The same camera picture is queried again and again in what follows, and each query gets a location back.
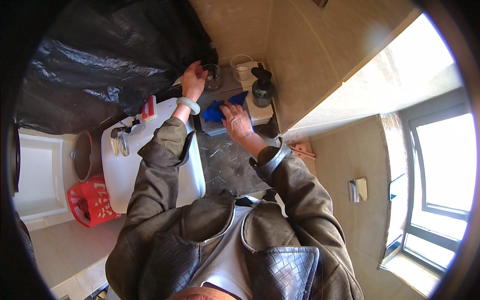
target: faucet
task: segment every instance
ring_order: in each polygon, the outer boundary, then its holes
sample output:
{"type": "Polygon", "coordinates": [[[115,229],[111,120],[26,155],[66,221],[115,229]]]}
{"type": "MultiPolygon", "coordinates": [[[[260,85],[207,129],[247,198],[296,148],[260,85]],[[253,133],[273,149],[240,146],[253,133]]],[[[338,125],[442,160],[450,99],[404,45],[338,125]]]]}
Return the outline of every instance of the faucet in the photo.
{"type": "Polygon", "coordinates": [[[128,147],[128,136],[134,134],[140,134],[145,125],[141,124],[140,121],[135,118],[131,126],[115,127],[110,133],[110,142],[112,144],[113,153],[115,156],[118,156],[119,153],[122,153],[123,156],[128,156],[130,154],[130,149],[128,147]]]}

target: dark marble countertop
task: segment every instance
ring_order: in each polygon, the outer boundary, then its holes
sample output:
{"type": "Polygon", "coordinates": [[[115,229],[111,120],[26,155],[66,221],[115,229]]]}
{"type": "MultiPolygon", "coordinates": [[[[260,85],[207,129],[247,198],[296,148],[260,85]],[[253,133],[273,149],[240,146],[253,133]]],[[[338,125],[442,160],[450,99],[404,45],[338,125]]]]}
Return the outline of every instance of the dark marble countertop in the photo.
{"type": "MultiPolygon", "coordinates": [[[[223,189],[240,196],[270,188],[250,166],[250,153],[236,144],[227,133],[210,136],[202,131],[197,116],[193,120],[205,177],[205,196],[219,195],[223,189]]],[[[255,126],[254,130],[270,145],[276,145],[274,138],[278,135],[277,128],[274,115],[268,124],[255,126]]]]}

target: black plastic bag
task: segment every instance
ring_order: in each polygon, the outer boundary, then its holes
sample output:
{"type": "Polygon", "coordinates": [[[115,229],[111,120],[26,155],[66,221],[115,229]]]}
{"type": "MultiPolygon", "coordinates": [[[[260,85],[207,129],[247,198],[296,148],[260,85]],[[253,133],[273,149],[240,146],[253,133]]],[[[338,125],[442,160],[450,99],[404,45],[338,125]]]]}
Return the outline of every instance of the black plastic bag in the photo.
{"type": "Polygon", "coordinates": [[[187,0],[75,0],[30,61],[17,122],[63,134],[97,127],[112,104],[134,116],[196,60],[218,55],[187,0]]]}

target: dark green bottle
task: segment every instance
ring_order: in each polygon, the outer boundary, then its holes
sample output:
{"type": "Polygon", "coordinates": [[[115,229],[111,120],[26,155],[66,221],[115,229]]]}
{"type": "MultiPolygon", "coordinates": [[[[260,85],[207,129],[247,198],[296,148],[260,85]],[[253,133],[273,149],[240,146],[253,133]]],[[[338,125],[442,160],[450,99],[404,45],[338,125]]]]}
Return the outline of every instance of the dark green bottle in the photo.
{"type": "Polygon", "coordinates": [[[273,84],[270,82],[272,74],[265,70],[263,66],[252,68],[252,74],[258,78],[252,85],[253,103],[265,108],[272,103],[273,84]]]}

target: red plastic bag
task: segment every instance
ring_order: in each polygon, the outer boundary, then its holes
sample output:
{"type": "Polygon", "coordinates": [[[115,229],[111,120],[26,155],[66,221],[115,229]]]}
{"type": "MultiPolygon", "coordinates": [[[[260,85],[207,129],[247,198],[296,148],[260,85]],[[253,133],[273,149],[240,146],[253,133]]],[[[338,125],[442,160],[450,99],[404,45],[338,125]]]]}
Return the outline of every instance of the red plastic bag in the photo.
{"type": "Polygon", "coordinates": [[[75,184],[68,190],[67,198],[73,216],[87,228],[121,217],[110,206],[103,174],[75,184]]]}

